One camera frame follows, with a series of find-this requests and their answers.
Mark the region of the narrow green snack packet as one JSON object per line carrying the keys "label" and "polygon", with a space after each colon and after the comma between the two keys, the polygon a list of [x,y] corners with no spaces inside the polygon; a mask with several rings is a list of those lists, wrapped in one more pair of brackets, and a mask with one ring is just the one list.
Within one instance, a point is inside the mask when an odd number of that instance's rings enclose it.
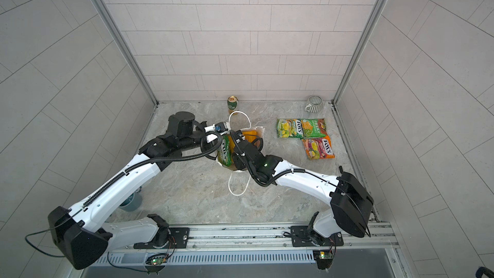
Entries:
{"label": "narrow green snack packet", "polygon": [[232,156],[228,135],[223,135],[223,141],[221,147],[218,150],[217,159],[218,162],[225,167],[230,167],[232,165]]}

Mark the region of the white printed paper bag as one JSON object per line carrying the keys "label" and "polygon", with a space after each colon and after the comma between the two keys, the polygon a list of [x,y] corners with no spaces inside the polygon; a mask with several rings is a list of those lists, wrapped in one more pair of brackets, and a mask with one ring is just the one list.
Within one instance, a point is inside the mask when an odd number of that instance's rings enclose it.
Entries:
{"label": "white printed paper bag", "polygon": [[[231,123],[234,115],[245,117],[248,127],[239,129],[237,123]],[[263,128],[253,127],[247,114],[235,111],[227,121],[217,124],[215,130],[221,134],[223,141],[216,152],[216,162],[232,172],[248,172],[256,184],[266,186],[269,176],[264,172],[266,157],[262,154]]]}

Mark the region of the green colourful snack bag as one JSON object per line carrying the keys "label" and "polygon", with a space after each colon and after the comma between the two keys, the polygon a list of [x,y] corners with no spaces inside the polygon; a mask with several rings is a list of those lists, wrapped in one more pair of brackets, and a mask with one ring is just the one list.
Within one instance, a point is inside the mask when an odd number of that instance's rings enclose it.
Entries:
{"label": "green colourful snack bag", "polygon": [[303,138],[301,120],[297,118],[279,118],[277,120],[277,136],[279,138]]}

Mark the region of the pink red snack bag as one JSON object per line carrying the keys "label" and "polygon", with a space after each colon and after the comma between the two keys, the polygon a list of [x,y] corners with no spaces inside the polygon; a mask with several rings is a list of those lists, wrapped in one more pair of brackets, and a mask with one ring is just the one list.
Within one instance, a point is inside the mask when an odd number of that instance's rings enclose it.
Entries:
{"label": "pink red snack bag", "polygon": [[310,160],[333,159],[335,155],[328,136],[302,139],[302,144]]}

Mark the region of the green chip snack bag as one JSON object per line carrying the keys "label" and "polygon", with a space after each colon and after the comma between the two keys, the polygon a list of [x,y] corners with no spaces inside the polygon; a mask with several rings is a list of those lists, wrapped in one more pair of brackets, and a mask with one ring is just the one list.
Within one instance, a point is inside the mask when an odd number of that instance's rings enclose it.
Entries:
{"label": "green chip snack bag", "polygon": [[323,118],[303,118],[301,122],[304,138],[324,138],[328,135]]}

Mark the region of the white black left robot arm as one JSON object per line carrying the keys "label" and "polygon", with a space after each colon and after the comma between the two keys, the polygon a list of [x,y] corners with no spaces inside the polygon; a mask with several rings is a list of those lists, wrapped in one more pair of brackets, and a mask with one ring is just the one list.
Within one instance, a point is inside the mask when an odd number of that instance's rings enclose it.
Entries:
{"label": "white black left robot arm", "polygon": [[186,111],[171,115],[166,133],[143,145],[120,172],[70,208],[57,207],[50,212],[54,244],[77,270],[89,267],[115,248],[171,246],[169,224],[157,214],[116,225],[106,220],[171,163],[195,160],[218,150],[228,130],[228,122],[208,126]]}

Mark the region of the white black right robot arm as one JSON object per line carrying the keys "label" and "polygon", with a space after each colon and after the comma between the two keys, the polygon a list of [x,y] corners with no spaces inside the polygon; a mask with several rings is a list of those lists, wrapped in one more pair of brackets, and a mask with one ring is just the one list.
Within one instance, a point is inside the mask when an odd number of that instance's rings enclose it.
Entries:
{"label": "white black right robot arm", "polygon": [[329,209],[316,212],[302,237],[324,246],[333,236],[346,232],[354,237],[370,236],[368,227],[374,200],[351,173],[339,168],[339,175],[324,175],[295,166],[275,155],[263,155],[240,131],[231,131],[235,166],[247,170],[257,185],[279,185],[313,196]]}

